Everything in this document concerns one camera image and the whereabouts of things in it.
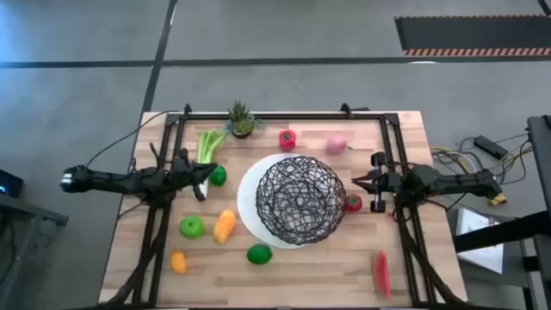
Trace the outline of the small green lime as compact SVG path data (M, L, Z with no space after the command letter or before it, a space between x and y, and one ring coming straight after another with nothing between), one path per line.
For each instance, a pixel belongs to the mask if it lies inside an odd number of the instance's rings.
M226 169L222 165L218 165L209 176L209 181L213 186L221 187L227 180Z

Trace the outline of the green apple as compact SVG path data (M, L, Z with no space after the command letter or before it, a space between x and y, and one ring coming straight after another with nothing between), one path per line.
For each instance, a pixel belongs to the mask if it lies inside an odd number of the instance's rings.
M187 216L180 221L179 232L186 239L198 239L204 235L204 222L199 216Z

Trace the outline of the red bell pepper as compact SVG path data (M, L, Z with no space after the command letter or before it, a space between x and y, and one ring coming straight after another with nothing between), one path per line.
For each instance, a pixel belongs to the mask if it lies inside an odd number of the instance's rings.
M296 135L293 130L283 130L279 133L279 147L283 152L290 152L295 148Z

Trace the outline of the black hazard-striped floor mat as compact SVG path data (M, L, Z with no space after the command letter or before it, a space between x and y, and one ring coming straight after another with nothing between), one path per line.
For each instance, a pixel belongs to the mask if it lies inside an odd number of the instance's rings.
M544 15L401 16L394 22L407 56L551 56L551 17Z

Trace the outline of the black electronic device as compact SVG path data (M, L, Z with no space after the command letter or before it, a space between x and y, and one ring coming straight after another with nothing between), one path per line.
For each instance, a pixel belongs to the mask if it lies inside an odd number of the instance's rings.
M22 192L23 180L5 170L0 170L0 194L19 197Z

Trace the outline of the grey metal shelf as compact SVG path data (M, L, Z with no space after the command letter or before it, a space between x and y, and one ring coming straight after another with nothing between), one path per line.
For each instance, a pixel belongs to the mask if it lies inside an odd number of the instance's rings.
M22 269L45 220L65 226L69 216L0 195L0 310L8 310L20 290Z

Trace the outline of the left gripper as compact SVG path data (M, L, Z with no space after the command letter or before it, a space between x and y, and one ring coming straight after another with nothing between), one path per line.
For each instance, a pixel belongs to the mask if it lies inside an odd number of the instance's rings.
M210 174L218 167L216 163L196 163L189 159L189 152L186 148L178 151L175 162L175 179L183 187L191 186L195 199L199 202L206 200L206 196L201 189Z

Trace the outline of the orange yellow pepper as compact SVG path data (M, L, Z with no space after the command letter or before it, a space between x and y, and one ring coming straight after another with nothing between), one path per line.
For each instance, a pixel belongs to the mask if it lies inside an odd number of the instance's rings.
M236 225L236 215L232 210L224 210L214 223L213 236L214 241L222 245L229 238L233 228Z

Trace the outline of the small potted succulent plant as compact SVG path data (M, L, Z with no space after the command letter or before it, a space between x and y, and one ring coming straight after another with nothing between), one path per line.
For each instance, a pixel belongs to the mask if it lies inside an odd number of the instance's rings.
M228 122L226 131L236 139L244 140L248 138L255 130L262 131L265 128L263 120L257 118L247 107L247 105L235 100L228 111Z

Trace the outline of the large green lime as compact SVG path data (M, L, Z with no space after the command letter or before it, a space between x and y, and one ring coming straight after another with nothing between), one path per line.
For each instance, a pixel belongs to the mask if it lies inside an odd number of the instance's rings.
M246 253L248 261L252 264L266 264L270 261L272 256L272 250L264 244L253 245Z

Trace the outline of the small orange fruit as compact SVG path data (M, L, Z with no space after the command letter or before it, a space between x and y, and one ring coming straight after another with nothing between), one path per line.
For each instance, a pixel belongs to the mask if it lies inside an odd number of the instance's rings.
M170 267L177 274L187 272L187 259L183 251L173 251L170 255Z

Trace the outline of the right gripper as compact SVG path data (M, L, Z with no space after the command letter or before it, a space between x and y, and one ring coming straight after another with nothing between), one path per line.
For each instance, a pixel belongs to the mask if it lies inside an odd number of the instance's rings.
M381 197L382 192L396 194L401 186L401 176L395 171L397 163L387 160L384 152L376 152L371 156L371 164L375 168L366 175L353 177L353 184L373 193L374 200L370 202L372 213L385 213L386 201Z

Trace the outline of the black power brick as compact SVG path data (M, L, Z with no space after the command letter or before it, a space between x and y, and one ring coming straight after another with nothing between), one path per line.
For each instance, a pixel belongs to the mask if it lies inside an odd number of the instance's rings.
M497 160L501 160L509 154L505 148L483 135L474 138L474 145Z

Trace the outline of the red watermelon slice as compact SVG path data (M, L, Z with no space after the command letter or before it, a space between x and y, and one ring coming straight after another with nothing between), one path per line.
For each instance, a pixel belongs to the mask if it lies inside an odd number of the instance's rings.
M375 255L372 267L372 277L376 291L387 299L392 296L391 283L388 273L387 255L380 251Z

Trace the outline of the green white celery stalk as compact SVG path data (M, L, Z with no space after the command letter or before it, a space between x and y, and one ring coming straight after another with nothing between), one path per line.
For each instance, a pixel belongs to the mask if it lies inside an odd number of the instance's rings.
M214 162L214 155L218 148L225 141L226 134L219 130L209 130L201 133L199 146L198 146L198 163L207 164ZM208 180L201 185L201 189L207 197L208 186L210 184Z

